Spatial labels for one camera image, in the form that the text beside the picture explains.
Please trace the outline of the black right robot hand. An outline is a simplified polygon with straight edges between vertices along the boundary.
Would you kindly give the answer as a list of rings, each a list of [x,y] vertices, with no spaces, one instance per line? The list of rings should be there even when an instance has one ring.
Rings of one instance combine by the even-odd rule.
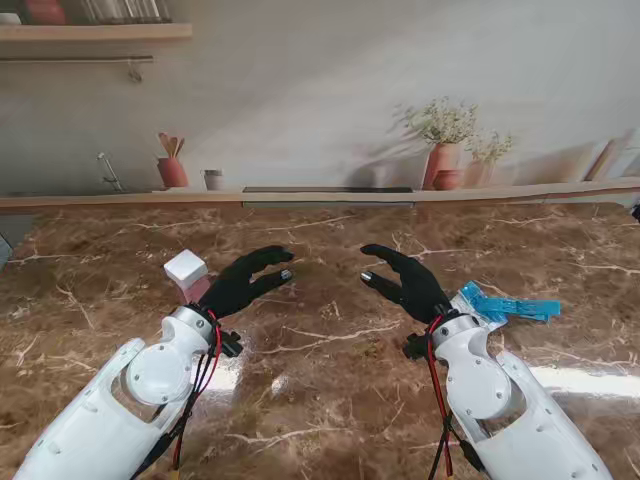
[[[438,316],[452,310],[436,277],[417,260],[378,244],[365,245],[360,251],[384,260],[400,278],[397,284],[367,271],[361,274],[362,282],[401,306],[414,320],[430,325]]]

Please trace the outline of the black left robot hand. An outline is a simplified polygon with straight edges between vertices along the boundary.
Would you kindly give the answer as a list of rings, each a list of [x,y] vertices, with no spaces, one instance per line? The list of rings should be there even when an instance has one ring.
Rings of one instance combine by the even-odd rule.
[[[241,311],[254,300],[289,282],[292,273],[283,269],[255,280],[252,277],[269,266],[290,262],[294,257],[279,245],[263,247],[239,257],[216,277],[196,303],[197,309],[216,320]]]

